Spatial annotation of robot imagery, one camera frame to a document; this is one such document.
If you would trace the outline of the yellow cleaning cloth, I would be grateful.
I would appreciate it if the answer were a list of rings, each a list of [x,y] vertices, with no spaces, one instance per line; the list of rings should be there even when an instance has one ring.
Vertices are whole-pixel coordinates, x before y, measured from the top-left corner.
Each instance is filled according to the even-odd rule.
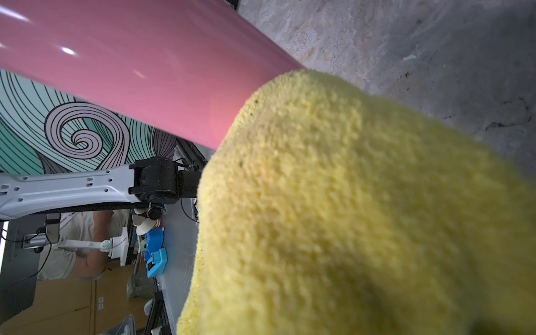
[[[209,160],[178,334],[534,334],[535,183],[352,84],[259,88]]]

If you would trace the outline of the pink thermos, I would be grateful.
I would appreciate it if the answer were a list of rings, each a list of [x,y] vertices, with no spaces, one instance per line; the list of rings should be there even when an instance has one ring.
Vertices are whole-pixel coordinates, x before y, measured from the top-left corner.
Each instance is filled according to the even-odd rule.
[[[301,64],[222,1],[3,1],[1,68],[217,149]]]

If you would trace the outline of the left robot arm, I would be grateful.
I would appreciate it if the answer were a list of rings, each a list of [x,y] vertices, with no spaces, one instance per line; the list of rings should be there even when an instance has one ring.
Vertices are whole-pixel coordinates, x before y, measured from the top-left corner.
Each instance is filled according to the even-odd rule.
[[[32,214],[151,209],[196,198],[199,171],[152,158],[107,170],[36,176],[1,173],[1,220]]]

